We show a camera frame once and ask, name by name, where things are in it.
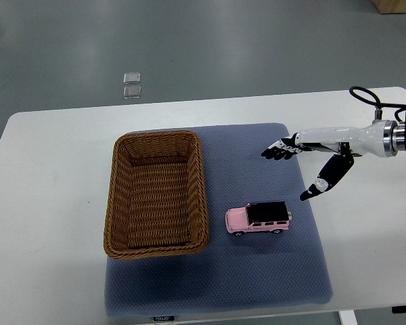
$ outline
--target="black fingertip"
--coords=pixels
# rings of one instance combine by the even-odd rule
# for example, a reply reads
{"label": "black fingertip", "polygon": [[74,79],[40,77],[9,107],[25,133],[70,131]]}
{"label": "black fingertip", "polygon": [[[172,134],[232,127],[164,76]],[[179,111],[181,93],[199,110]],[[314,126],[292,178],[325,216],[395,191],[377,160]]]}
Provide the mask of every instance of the black fingertip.
{"label": "black fingertip", "polygon": [[271,159],[274,155],[271,149],[266,149],[264,152],[261,153],[262,157],[266,157],[266,159]]}
{"label": "black fingertip", "polygon": [[311,195],[308,193],[308,191],[303,192],[303,193],[299,196],[299,199],[300,199],[301,201],[308,200],[309,198],[311,198]]}

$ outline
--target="white table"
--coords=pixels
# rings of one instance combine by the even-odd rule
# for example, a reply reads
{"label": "white table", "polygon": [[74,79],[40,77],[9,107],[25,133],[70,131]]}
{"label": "white table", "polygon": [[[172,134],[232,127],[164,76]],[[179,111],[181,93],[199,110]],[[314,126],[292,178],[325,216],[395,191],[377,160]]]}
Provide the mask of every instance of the white table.
{"label": "white table", "polygon": [[[405,103],[404,89],[375,90],[383,102]],[[392,114],[388,109],[384,118]],[[371,106],[347,91],[13,115],[0,142],[0,324],[115,322],[104,309],[102,242],[112,149],[122,134],[269,122],[293,133],[364,127],[373,116]],[[306,187],[329,157],[298,155]],[[334,290],[328,304],[179,320],[406,305],[406,153],[356,159],[333,190],[311,199],[311,207]]]}

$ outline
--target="black cable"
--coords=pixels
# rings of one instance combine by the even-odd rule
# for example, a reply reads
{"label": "black cable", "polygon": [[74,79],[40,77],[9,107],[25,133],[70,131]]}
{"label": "black cable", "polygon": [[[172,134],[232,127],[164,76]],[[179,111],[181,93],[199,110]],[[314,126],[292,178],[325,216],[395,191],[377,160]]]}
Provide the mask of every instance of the black cable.
{"label": "black cable", "polygon": [[[357,93],[355,93],[355,90],[358,91],[362,91],[363,93],[367,93],[368,95],[372,96],[373,99],[375,100],[374,102],[371,100],[368,100],[364,97],[361,97],[360,95],[358,95]],[[391,107],[391,108],[399,108],[395,113],[394,116],[397,119],[398,122],[402,122],[401,118],[399,117],[399,114],[403,111],[406,110],[406,105],[404,104],[390,104],[390,103],[381,103],[379,97],[371,90],[364,88],[364,87],[351,87],[349,89],[349,93],[355,97],[357,100],[361,100],[363,103],[369,104],[369,105],[373,105],[376,108],[383,108],[383,107]]]}

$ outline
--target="robotic hand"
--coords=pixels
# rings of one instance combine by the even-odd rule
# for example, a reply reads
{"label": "robotic hand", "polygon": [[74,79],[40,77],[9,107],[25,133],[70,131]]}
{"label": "robotic hand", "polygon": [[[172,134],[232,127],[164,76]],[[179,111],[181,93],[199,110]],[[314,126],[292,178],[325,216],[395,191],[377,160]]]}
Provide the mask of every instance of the robotic hand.
{"label": "robotic hand", "polygon": [[[364,91],[375,99],[367,100],[355,93]],[[310,129],[295,133],[292,137],[283,137],[271,144],[262,156],[266,159],[290,159],[294,154],[303,151],[333,152],[317,176],[314,184],[300,195],[302,201],[331,190],[353,166],[353,158],[372,153],[379,157],[397,155],[399,150],[406,151],[406,114],[405,121],[399,113],[406,111],[406,104],[381,103],[377,95],[368,89],[352,87],[351,95],[367,104],[376,107],[373,124],[363,129],[353,127]],[[396,121],[382,120],[382,108],[398,108],[395,112]]]}

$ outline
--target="black car roof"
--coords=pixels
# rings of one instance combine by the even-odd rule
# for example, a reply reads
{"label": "black car roof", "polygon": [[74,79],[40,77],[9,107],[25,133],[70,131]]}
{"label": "black car roof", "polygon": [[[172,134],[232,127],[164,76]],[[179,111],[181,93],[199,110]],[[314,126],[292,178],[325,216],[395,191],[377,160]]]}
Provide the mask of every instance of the black car roof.
{"label": "black car roof", "polygon": [[286,202],[284,201],[251,203],[246,208],[246,214],[249,224],[254,222],[289,220]]}

